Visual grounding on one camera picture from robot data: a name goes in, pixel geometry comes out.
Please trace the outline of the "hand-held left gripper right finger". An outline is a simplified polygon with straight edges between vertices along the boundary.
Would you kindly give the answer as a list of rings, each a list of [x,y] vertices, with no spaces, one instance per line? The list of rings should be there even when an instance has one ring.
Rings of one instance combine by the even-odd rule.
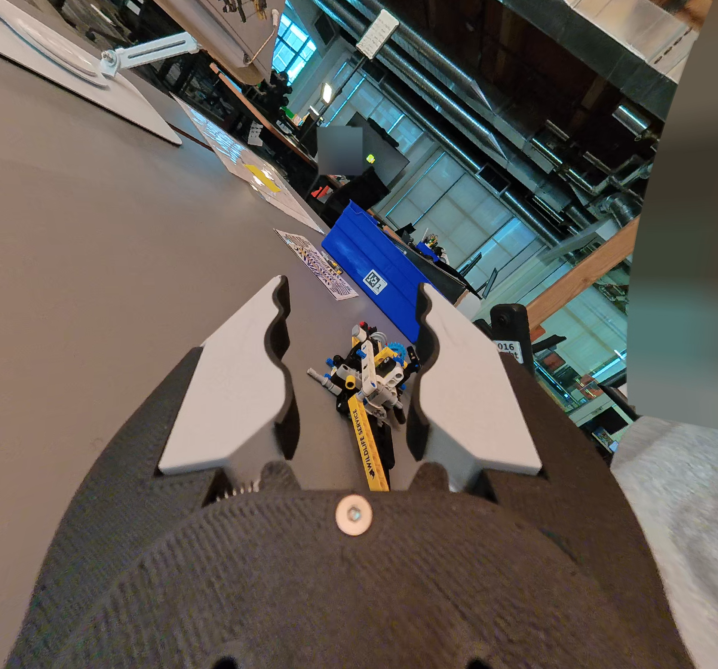
[[[455,492],[471,490],[488,470],[538,476],[542,462],[497,346],[430,284],[419,285],[416,311],[412,457],[442,466]]]

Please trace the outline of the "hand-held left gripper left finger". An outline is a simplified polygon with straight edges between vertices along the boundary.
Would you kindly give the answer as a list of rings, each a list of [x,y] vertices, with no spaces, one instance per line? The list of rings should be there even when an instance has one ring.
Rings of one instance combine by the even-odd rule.
[[[158,469],[222,469],[257,485],[264,466],[291,460],[300,440],[289,348],[289,281],[276,276],[202,344]]]

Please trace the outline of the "yellow black lego model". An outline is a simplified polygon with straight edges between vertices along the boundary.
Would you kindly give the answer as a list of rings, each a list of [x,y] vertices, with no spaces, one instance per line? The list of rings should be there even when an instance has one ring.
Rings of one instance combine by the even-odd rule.
[[[392,433],[406,423],[402,397],[421,368],[417,353],[360,322],[352,329],[348,353],[326,363],[329,372],[309,368],[307,375],[333,395],[337,413],[348,418],[369,490],[388,492],[396,463]]]

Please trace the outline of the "person's right forearm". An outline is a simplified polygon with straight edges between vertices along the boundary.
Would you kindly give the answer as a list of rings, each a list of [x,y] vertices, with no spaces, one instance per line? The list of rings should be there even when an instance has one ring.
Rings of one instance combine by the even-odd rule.
[[[697,668],[717,667],[717,430],[647,415],[611,471],[651,548]]]

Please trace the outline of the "wooden beam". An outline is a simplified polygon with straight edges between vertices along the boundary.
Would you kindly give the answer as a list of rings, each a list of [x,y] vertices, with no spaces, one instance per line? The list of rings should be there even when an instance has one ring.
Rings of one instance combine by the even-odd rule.
[[[544,321],[632,255],[640,219],[631,220],[526,306],[531,340],[545,333]]]

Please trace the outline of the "blue toy figure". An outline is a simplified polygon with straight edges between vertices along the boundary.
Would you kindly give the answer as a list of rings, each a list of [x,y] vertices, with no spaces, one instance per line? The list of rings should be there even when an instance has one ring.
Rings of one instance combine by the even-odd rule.
[[[425,234],[422,240],[416,244],[416,249],[434,263],[449,265],[446,251],[439,245],[438,237],[434,233]]]

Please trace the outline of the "striped sticker sheet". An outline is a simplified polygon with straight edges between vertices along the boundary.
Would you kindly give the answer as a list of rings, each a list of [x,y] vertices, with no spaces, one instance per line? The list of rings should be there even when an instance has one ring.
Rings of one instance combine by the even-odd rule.
[[[311,271],[316,279],[328,290],[336,301],[357,298],[358,293],[329,264],[310,241],[300,235],[274,229],[289,249]]]

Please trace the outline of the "blue plastic bin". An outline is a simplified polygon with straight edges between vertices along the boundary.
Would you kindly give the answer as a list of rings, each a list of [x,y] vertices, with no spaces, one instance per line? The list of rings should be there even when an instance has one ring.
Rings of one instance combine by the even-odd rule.
[[[322,247],[410,342],[418,338],[416,306],[421,283],[433,285],[451,304],[466,291],[463,283],[434,263],[397,246],[376,219],[353,201]]]

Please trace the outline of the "black monitor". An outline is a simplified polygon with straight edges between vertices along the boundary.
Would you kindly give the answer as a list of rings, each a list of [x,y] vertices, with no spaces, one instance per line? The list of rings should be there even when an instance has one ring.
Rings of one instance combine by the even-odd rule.
[[[360,128],[363,133],[363,171],[372,168],[382,183],[391,187],[407,167],[408,158],[399,151],[399,142],[377,122],[356,112],[346,126]]]

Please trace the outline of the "yellow flat piece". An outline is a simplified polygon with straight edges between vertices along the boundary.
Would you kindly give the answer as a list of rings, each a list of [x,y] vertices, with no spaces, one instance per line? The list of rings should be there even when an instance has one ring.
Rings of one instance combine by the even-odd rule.
[[[267,174],[259,167],[249,163],[245,163],[244,167],[253,174],[253,177],[256,178],[257,183],[262,184],[272,193],[277,194],[279,192],[282,192],[283,188],[276,184],[276,182],[271,177],[271,174]]]

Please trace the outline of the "white instruction booklet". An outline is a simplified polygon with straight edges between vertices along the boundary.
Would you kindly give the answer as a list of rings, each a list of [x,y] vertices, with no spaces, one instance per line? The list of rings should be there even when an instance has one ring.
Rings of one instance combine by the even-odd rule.
[[[307,206],[300,201],[297,194],[294,193],[292,186],[283,178],[275,166],[262,159],[251,150],[249,146],[236,140],[175,94],[172,93],[171,97],[183,108],[194,126],[202,134],[202,137],[229,172],[241,180],[247,181],[270,205],[280,209],[284,214],[299,220],[303,225],[321,234],[325,233],[314,220],[314,217],[310,215]],[[283,188],[282,192],[278,194],[272,193],[265,186],[257,183],[253,174],[244,167],[245,163],[255,165],[265,173],[271,174],[276,184]]]

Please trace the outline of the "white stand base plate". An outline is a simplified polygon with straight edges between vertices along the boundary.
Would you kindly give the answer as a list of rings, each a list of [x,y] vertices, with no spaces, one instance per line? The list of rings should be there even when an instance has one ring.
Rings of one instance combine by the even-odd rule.
[[[142,93],[25,10],[1,0],[1,57],[174,145],[182,140]]]

